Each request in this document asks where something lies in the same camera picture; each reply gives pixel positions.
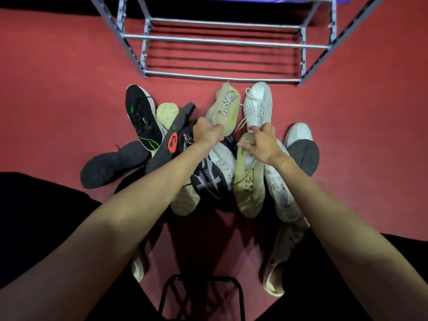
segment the person's left hand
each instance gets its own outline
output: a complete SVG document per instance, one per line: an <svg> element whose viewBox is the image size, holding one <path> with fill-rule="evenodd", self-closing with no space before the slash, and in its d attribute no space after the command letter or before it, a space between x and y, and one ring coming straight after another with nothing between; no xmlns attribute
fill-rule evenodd
<svg viewBox="0 0 428 321"><path fill-rule="evenodd" d="M216 145L218 142L224 139L223 134L224 126L222 124L217 124L213 126L208 119L205 117L198 118L195 126L193 126L193 139L195 142L199 140L206 140L212 146Z"/></svg>

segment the leg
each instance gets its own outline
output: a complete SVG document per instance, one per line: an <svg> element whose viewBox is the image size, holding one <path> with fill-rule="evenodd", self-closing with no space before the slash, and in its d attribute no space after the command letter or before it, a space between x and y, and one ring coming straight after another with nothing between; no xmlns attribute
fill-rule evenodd
<svg viewBox="0 0 428 321"><path fill-rule="evenodd" d="M0 189L0 288L55 250L100 205L78 190L16 172L0 173ZM88 319L138 314L158 316L127 266Z"/></svg>
<svg viewBox="0 0 428 321"><path fill-rule="evenodd" d="M384 236L428 280L422 254L428 249L428 242ZM259 321L272 320L279 313L300 320L370 320L311 229L284 263L282 286L285 294Z"/></svg>

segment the silver metal bar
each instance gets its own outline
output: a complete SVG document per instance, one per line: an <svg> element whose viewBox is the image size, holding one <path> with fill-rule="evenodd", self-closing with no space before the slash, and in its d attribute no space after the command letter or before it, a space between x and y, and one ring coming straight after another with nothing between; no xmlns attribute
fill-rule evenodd
<svg viewBox="0 0 428 321"><path fill-rule="evenodd" d="M337 2L336 0L330 3L330 44L337 38Z"/></svg>
<svg viewBox="0 0 428 321"><path fill-rule="evenodd" d="M125 33L124 21L126 17L126 1L127 0L119 0L119 7L117 8L117 27L121 34Z"/></svg>
<svg viewBox="0 0 428 321"><path fill-rule="evenodd" d="M150 20L152 17L150 16L150 12L148 11L146 1L145 0L137 0L137 1L138 1L138 4L140 5L144 18Z"/></svg>
<svg viewBox="0 0 428 321"><path fill-rule="evenodd" d="M305 21L303 21L302 28L306 28L310 24L320 4L321 4L321 1L314 2L314 4L312 5L312 9L309 12L309 15L306 17Z"/></svg>
<svg viewBox="0 0 428 321"><path fill-rule="evenodd" d="M158 76L172 76L180 78L191 78L191 79L202 79L202 80L217 80L217 81L234 81L234 82L271 82L271 83L299 83L300 79L241 79L232 77L221 77L221 76L209 76L209 75L194 75L194 74L182 74L182 73L171 73L171 72L160 72L160 71L149 71L146 70L147 75L158 75Z"/></svg>
<svg viewBox="0 0 428 321"><path fill-rule="evenodd" d="M116 36L119 43L122 45L122 47L125 49L126 54L129 56L129 58L132 60L134 65L136 66L137 70L142 74L143 77L147 77L144 73L144 68L142 67L140 61L136 57L134 51L132 50L131 46L128 44L128 41L124 39L120 33L119 27L116 25L115 21L113 20L113 17L110 13L110 11L107 9L106 5L104 4L103 0L91 0L94 6L97 8L100 15L103 17L107 25L110 27L114 35Z"/></svg>
<svg viewBox="0 0 428 321"><path fill-rule="evenodd" d="M223 44L223 45L244 45L244 46L256 46L256 47L292 47L292 48L319 48L328 49L328 46L324 45L302 45L296 43L271 43L262 41L236 41L226 39L208 39L208 38L188 38L188 37L169 37L169 36L145 36L145 35L134 35L125 34L126 38L139 38L148 39L154 41L178 41L183 43L208 43L208 44Z"/></svg>
<svg viewBox="0 0 428 321"><path fill-rule="evenodd" d="M148 36L148 33L150 31L150 19L146 19L146 23L144 25L144 35ZM141 47L141 65L144 69L146 69L146 59L147 59L147 40L144 39L142 41L142 47Z"/></svg>
<svg viewBox="0 0 428 321"><path fill-rule="evenodd" d="M331 44L328 50L325 50L320 57L315 61L314 64L309 68L309 70L302 77L299 86L303 85L306 80L318 69L321 64L324 63L326 59L338 48L346 38L354 32L354 30L382 3L383 0L369 0L366 5L358 12L358 14L351 20L351 22L343 29L339 36L335 39L334 43Z"/></svg>
<svg viewBox="0 0 428 321"><path fill-rule="evenodd" d="M240 26L240 27L259 27L259 28L285 28L285 29L299 29L299 25L265 25L262 23L225 23L220 21L196 21L196 20L183 20L183 19L167 19L167 18L152 18L152 21L160 21L167 23L191 23L199 25L213 25L213 26Z"/></svg>
<svg viewBox="0 0 428 321"><path fill-rule="evenodd" d="M302 44L306 44L306 27L300 30L300 37L302 38ZM306 48L302 48L302 58L300 59L300 77L306 73Z"/></svg>

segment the shoe rack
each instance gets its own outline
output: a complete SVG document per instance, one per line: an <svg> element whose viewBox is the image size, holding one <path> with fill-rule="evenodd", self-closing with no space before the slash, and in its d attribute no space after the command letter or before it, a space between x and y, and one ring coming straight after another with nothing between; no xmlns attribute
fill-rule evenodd
<svg viewBox="0 0 428 321"><path fill-rule="evenodd" d="M233 23L233 22L218 22L218 21L193 21L182 20L173 18L157 18L150 15L145 0L138 0L142 13L145 17L144 32L142 35L125 33L125 17L126 17L126 3L127 0L119 0L119 7L117 18L111 15L103 0L91 0L97 8L100 15L104 18L107 25L113 31L119 43L125 49L127 55L135 64L137 70L145 78L149 76L165 76L165 77L179 77L203 80L217 80L217 81L234 81L234 82L258 82L264 81L269 83L293 83L297 86L302 86L303 83L320 67L324 61L334 52L334 50L341 45L346 38L370 15L373 10L377 8L383 0L369 0L364 7L357 13L357 15L350 21L350 23L339 34L337 33L337 0L286 0L287 2L310 2L312 9L307 17L300 25L270 25L270 24L255 24L255 23ZM321 44L308 44L307 43L307 27L317 12L320 4L327 2L329 4L329 43L327 45ZM298 36L298 43L275 43L275 42L262 42L251 40L233 40L233 39L211 39L211 38L188 38L188 37L174 37L174 36L157 36L150 34L150 30L156 23L171 23L171 24L190 24L195 26L211 26L211 27L248 27L248 28L263 28L263 29L286 29L289 32L294 32ZM128 40L140 39L142 40L142 48L140 58L137 57L131 48ZM227 76L206 76L194 75L184 73L173 73L167 71L147 70L147 43L149 41L169 41L180 43L196 43L196 44L217 44L217 45L241 45L249 47L290 47L300 51L300 76L292 79L264 79L263 77L248 78L233 78ZM315 60L315 62L307 68L307 50L321 49L322 53Z"/></svg>

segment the red sticker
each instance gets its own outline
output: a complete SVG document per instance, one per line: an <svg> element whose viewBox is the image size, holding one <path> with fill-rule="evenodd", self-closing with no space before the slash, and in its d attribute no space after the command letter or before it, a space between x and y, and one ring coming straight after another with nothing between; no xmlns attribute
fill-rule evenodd
<svg viewBox="0 0 428 321"><path fill-rule="evenodd" d="M177 140L178 140L178 136L177 136L177 132L174 132L168 141L168 150L171 153L175 153L175 151L177 150Z"/></svg>

